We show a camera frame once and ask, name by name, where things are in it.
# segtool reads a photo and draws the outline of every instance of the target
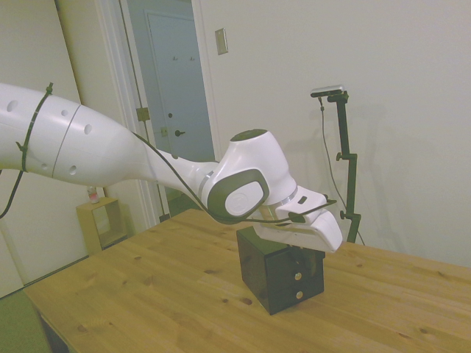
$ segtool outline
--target wooden table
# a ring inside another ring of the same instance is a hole
[[[77,352],[471,352],[471,269],[351,243],[270,316],[235,230],[189,210],[25,291]]]

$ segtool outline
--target green carpet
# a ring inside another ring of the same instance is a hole
[[[0,299],[0,353],[51,353],[43,328],[22,290]]]
[[[179,215],[182,212],[190,209],[201,210],[197,204],[193,202],[188,196],[185,194],[180,195],[179,197],[169,200],[169,210],[170,216],[174,217]]]

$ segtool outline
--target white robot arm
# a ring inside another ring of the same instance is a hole
[[[156,181],[201,201],[221,223],[249,217],[272,222],[256,225],[261,238],[326,252],[340,246],[339,226],[321,208],[326,197],[297,185],[270,132],[242,132],[220,163],[195,163],[153,149],[92,109],[43,96],[0,84],[0,169],[100,187],[126,179]]]

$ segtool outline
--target black cable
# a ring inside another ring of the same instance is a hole
[[[329,155],[329,149],[327,148],[327,142],[325,140],[325,127],[324,127],[324,105],[322,104],[322,98],[318,97],[319,103],[321,104],[321,113],[322,113],[322,139],[324,141],[324,147],[325,147],[325,154],[327,155],[327,161],[329,163],[329,172],[330,172],[330,178],[332,179],[332,183],[334,188],[336,189],[337,195],[339,195],[339,198],[341,200],[341,203],[344,205],[345,211],[347,211],[347,205],[345,204],[344,198],[341,197],[339,188],[337,187],[337,183],[335,178],[333,177],[333,172],[332,172],[332,163],[330,163],[330,155]],[[358,235],[360,236],[360,240],[365,245],[365,242],[363,241],[363,238],[361,237],[360,231],[357,231]]]
[[[18,177],[16,178],[15,186],[13,187],[12,193],[10,194],[10,199],[8,200],[7,207],[5,208],[5,211],[3,211],[3,213],[0,215],[0,219],[5,217],[5,215],[8,213],[10,206],[13,203],[13,198],[15,197],[16,190],[18,189],[18,186],[20,185],[20,180],[22,176],[23,176],[23,171],[20,171],[18,173]]]
[[[167,166],[170,168],[170,170],[175,174],[175,176],[180,180],[180,182],[183,184],[183,186],[188,190],[188,192],[195,198],[195,200],[198,202],[199,206],[208,214],[210,215],[211,217],[213,217],[216,221],[221,221],[221,222],[234,222],[234,219],[232,218],[224,218],[224,217],[221,217],[219,215],[215,215],[213,212],[211,212],[203,203],[202,201],[199,199],[199,197],[195,194],[195,192],[190,188],[190,186],[185,182],[185,180],[183,180],[183,178],[180,176],[180,174],[175,170],[175,168],[173,167],[173,165],[163,156],[163,154],[161,154],[159,152],[158,149],[156,149],[153,145],[151,145],[148,141],[146,141],[144,138],[142,138],[141,136],[139,136],[138,134],[134,133],[134,135],[139,139],[141,140],[142,142],[144,142],[155,154],[157,154],[163,161],[165,164],[167,164]],[[277,219],[277,220],[273,220],[273,221],[267,221],[265,219],[245,219],[244,222],[253,222],[253,223],[264,223],[264,224],[277,224],[281,227],[284,227],[284,226],[287,226],[289,224],[281,224],[283,222],[287,222],[287,221],[293,221],[296,219],[296,217],[299,217],[300,215],[307,215],[309,213],[312,213],[312,212],[315,212],[317,210],[320,210],[324,207],[327,207],[327,206],[330,206],[332,204],[335,204],[337,201],[336,200],[327,200],[327,202],[325,204],[322,204],[318,207],[315,207],[311,210],[308,210],[306,212],[303,212],[303,213],[300,213],[300,214],[296,214],[294,217],[288,217],[288,218],[284,218],[284,219]]]
[[[38,106],[36,107],[35,113],[32,115],[31,121],[29,122],[29,127],[28,131],[26,132],[26,137],[24,139],[23,145],[21,145],[19,142],[16,143],[18,148],[21,151],[21,167],[22,171],[27,171],[26,170],[26,155],[28,153],[28,145],[29,145],[29,139],[31,138],[31,132],[32,128],[35,125],[36,118],[38,117],[39,111],[41,110],[41,107],[43,106],[44,102],[46,101],[47,97],[52,95],[52,85],[53,83],[49,83],[49,86],[46,88],[46,93],[44,94],[44,97],[40,100]]]

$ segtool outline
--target light switch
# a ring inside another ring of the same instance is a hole
[[[216,45],[218,46],[219,55],[226,54],[228,52],[225,28],[221,28],[216,31]]]

